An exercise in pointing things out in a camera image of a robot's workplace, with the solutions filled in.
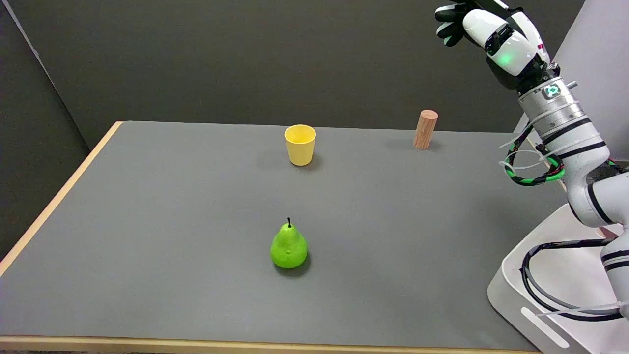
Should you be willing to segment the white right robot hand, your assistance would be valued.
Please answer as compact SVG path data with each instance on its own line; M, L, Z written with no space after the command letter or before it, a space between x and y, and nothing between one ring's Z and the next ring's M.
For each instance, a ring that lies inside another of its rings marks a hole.
M454 0L438 7L434 17L443 44L453 47L467 38L486 53L497 80L518 95L557 78L560 66L552 63L541 34L521 7L500 0Z

